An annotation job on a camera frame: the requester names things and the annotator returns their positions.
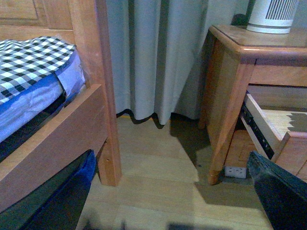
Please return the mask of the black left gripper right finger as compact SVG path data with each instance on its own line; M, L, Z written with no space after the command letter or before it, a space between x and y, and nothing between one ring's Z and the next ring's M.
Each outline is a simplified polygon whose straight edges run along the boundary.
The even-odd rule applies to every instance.
M307 183L255 151L247 162L255 191L275 230L307 228Z

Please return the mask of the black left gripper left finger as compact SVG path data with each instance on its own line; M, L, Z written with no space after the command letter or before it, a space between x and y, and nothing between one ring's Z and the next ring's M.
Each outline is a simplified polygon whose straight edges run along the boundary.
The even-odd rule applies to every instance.
M74 230L96 168L89 149L37 189L0 213L2 230Z

